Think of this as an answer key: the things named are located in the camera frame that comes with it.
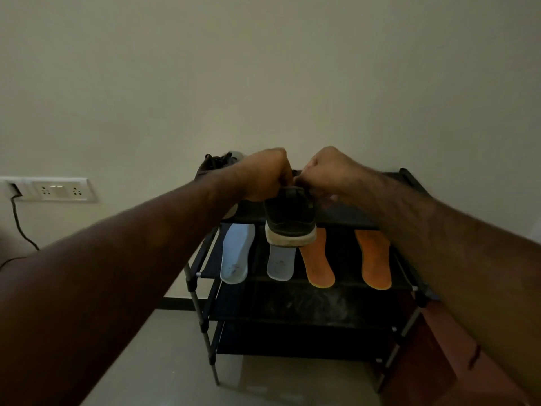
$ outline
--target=insole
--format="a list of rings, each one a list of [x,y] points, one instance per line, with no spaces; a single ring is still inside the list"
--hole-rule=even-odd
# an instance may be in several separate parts
[[[328,288],[334,285],[334,273],[325,256],[325,241],[327,231],[317,228],[318,237],[315,242],[301,246],[302,259],[306,266],[308,281],[318,288]]]
[[[297,248],[271,245],[267,262],[267,275],[275,280],[286,281],[293,276]]]
[[[248,252],[255,238],[255,226],[232,224],[223,239],[220,278],[233,285],[244,281],[248,275]]]
[[[391,243],[380,231],[355,230],[362,250],[362,279],[374,289],[391,287],[389,246]]]

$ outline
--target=hand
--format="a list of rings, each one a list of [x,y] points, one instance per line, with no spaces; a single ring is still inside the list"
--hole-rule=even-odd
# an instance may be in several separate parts
[[[350,204],[348,192],[354,185],[357,171],[363,167],[335,147],[325,147],[295,177],[295,185],[309,188],[316,198],[340,198]]]
[[[266,149],[226,169],[234,169],[244,186],[244,199],[264,201],[293,183],[293,172],[283,148]]]

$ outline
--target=person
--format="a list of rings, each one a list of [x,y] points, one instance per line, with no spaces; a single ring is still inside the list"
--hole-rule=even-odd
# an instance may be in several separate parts
[[[0,404],[82,402],[221,217],[292,183],[365,211],[483,350],[541,395],[541,246],[328,147],[295,181],[286,151],[265,150],[6,265]]]

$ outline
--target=orange insole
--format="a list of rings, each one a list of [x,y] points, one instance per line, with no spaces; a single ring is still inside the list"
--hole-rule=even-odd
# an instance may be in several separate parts
[[[362,250],[362,279],[374,289],[391,287],[389,246],[391,243],[380,231],[355,230]]]
[[[325,241],[327,232],[325,228],[317,228],[315,242],[299,247],[302,259],[306,266],[306,275],[309,282],[318,288],[328,288],[334,285],[334,273],[325,256]]]

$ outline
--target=beige wall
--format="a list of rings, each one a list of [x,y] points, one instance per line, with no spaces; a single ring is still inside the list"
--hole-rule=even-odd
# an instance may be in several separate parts
[[[186,183],[205,153],[280,145],[300,168],[333,144],[531,235],[540,12],[539,0],[1,0],[0,175],[90,178],[98,204],[21,204],[46,245]],[[0,254],[26,250],[5,194],[0,231]]]

